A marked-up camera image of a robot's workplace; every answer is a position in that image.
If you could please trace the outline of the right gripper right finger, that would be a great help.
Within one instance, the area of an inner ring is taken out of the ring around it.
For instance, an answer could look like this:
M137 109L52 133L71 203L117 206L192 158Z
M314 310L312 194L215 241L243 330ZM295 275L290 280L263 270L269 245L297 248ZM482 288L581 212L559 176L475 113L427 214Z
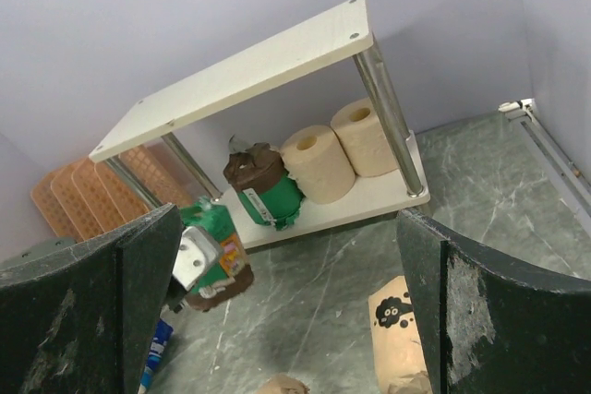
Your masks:
M436 393L587 393L590 282L509 256L416 209L397 243Z

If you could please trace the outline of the blue white roll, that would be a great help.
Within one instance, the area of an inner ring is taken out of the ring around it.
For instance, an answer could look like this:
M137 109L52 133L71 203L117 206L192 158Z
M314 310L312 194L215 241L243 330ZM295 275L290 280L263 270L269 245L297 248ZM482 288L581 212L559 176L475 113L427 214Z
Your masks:
M163 358L163 353L168 341L173 335L174 329L171 325L160 319L154 336L151 341L151 347L147 361L144 365L143 374L139 382L138 394L144 394L151 387L153 377Z

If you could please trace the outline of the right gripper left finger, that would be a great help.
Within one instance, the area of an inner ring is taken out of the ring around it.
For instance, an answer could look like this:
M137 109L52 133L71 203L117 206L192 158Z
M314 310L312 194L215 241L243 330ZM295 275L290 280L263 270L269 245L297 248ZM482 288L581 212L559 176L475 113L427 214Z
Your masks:
M3 268L2 392L137 392L182 231L166 204Z

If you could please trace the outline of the green brown roll orange label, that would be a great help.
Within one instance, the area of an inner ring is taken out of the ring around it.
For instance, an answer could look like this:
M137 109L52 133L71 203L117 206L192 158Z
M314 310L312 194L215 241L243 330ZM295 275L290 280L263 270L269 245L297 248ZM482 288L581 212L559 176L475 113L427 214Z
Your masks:
M187 304L207 312L244 293L253 284L254 274L227 207L201 197L181 209L181 217L187 227L203 228L223 250L218 262L185 296Z

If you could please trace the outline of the beige toilet roll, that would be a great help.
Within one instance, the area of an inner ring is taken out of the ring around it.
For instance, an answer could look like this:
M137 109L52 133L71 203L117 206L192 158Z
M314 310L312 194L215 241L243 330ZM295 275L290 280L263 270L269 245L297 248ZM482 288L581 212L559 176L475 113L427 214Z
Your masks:
M399 168L369 97L345 105L330 126L360 177L376 177Z
M343 198L356 173L338 137L326 125L312 125L290 136L280 154L289 176L306 198L325 205Z

